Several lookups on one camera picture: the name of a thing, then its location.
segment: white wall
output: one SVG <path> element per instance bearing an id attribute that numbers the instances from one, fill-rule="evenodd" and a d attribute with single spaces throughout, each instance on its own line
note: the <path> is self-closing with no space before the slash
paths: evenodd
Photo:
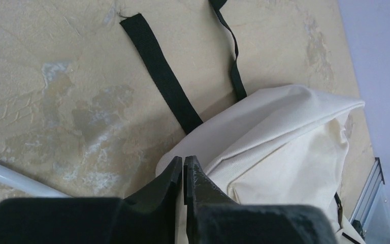
<path id="1" fill-rule="evenodd" d="M 390 0 L 338 0 L 390 205 Z"/>

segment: canvas bag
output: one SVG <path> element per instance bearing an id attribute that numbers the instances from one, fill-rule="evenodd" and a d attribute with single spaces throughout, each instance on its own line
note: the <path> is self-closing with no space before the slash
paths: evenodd
<path id="1" fill-rule="evenodd" d="M 348 151 L 344 123 L 349 112 L 364 102 L 300 85 L 260 89 L 247 97 L 237 68 L 237 42 L 220 13 L 225 3 L 210 0 L 234 39 L 230 77 L 239 102 L 205 123 L 184 94 L 144 17 L 138 14 L 120 23 L 188 134 L 161 158 L 156 175 L 174 156 L 195 155 L 204 172 L 237 203 L 316 206 L 330 219 L 339 243 L 364 243 L 338 211 L 336 195 Z M 183 204 L 178 213 L 177 243 L 187 243 Z"/>

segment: white fabric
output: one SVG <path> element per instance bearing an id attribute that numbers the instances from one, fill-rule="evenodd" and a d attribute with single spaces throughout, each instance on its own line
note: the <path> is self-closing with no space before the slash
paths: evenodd
<path id="1" fill-rule="evenodd" d="M 300 85 L 261 89 L 187 135 L 161 158 L 156 175 L 174 156 L 195 155 L 236 202 L 316 206 L 338 233 L 332 201 L 348 151 L 344 123 L 349 111 L 363 106 Z M 178 243 L 187 243 L 185 218 L 182 208 Z"/>

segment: beige table surface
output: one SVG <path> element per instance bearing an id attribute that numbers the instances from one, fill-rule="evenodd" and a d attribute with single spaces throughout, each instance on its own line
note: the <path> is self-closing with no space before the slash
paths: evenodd
<path id="1" fill-rule="evenodd" d="M 184 133 L 116 12 L 144 15 L 203 120 L 232 105 L 232 42 L 207 0 L 0 1 L 3 165 L 72 196 L 125 197 L 154 178 Z M 336 0 L 229 0 L 222 14 L 249 94 L 304 84 L 359 96 Z M 362 110 L 347 128 L 349 216 L 374 158 Z M 0 184 L 0 201 L 24 195 Z"/>

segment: white marker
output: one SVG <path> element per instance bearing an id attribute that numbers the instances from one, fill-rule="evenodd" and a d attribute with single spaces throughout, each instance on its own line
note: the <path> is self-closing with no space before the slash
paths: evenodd
<path id="1" fill-rule="evenodd" d="M 0 182 L 36 197 L 70 197 L 2 165 L 0 165 Z"/>

